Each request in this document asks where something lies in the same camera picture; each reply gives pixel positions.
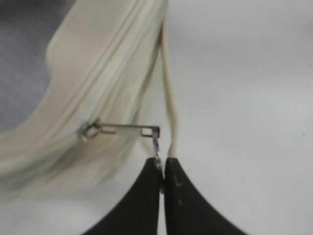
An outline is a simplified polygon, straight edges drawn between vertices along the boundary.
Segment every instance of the zipper pull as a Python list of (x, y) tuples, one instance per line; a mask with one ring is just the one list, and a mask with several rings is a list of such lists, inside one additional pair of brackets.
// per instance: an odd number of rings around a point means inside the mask
[(120, 124), (106, 124), (97, 119), (92, 124), (85, 124), (79, 131), (79, 136), (83, 142), (89, 142), (100, 134), (108, 135), (125, 135), (133, 137), (147, 137), (152, 138), (153, 147), (155, 150), (156, 168), (160, 175), (160, 191), (164, 193), (163, 184), (163, 169), (160, 158), (160, 151), (158, 139), (160, 138), (160, 127), (158, 126), (140, 126), (140, 125), (120, 125)]

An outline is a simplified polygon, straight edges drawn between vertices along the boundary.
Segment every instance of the white background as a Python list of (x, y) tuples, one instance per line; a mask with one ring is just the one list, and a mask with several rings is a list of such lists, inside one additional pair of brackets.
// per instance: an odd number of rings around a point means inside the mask
[[(310, 0), (170, 3), (178, 158), (205, 198), (253, 235), (313, 234), (312, 12)], [(166, 156), (161, 107), (151, 122), (162, 125)], [(2, 206), (1, 234), (81, 233), (120, 200), (145, 157), (137, 146), (105, 189)]]

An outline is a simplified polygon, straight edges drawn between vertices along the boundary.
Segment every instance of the beige fabric bag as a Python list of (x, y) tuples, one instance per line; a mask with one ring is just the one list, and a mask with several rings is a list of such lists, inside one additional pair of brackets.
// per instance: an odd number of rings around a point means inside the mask
[(82, 143), (79, 129), (97, 118), (138, 124), (164, 78), (175, 126), (162, 50), (166, 9), (166, 0), (71, 5), (46, 49), (44, 97), (26, 121), (0, 134), (0, 198), (101, 183), (136, 139), (100, 136)]

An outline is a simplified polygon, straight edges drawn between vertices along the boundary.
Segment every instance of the zipper slider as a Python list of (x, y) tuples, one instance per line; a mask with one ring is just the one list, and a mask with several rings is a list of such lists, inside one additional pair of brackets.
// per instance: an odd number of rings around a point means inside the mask
[(133, 137), (147, 137), (152, 138), (153, 147), (155, 150), (155, 163), (160, 176), (160, 191), (164, 193), (163, 184), (163, 169), (160, 158), (160, 151), (158, 139), (160, 138), (160, 127), (158, 126), (140, 126), (140, 125), (120, 125), (120, 124), (106, 124), (97, 119), (92, 124), (85, 124), (79, 131), (79, 136), (83, 142), (89, 142), (100, 134), (109, 135), (126, 135)]

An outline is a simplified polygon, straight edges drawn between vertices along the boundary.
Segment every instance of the gray surface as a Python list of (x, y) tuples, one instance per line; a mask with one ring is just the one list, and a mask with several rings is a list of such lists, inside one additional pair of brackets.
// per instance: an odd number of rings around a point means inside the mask
[(25, 121), (45, 94), (45, 51), (74, 2), (0, 0), (0, 133)]

